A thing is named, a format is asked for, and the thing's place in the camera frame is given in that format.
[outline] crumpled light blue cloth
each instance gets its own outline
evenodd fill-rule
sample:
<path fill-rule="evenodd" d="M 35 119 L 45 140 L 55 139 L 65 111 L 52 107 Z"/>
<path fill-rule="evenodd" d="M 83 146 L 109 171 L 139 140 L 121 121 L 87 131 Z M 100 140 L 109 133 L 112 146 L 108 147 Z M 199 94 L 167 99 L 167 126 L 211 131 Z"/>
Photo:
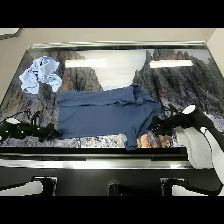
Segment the crumpled light blue cloth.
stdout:
<path fill-rule="evenodd" d="M 53 92 L 57 92 L 62 84 L 62 80 L 53 72 L 57 70 L 59 64 L 59 62 L 48 56 L 35 59 L 33 64 L 19 76 L 19 79 L 22 81 L 22 91 L 25 93 L 38 94 L 38 81 L 40 81 L 50 85 Z"/>

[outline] blue t-shirt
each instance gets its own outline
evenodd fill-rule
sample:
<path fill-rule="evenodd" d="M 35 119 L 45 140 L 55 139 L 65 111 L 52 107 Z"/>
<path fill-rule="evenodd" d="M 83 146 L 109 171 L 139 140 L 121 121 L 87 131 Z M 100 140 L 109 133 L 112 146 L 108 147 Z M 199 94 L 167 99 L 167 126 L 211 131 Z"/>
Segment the blue t-shirt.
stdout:
<path fill-rule="evenodd" d="M 125 134 L 127 150 L 149 131 L 161 105 L 138 84 L 108 91 L 61 92 L 58 129 L 62 138 Z"/>

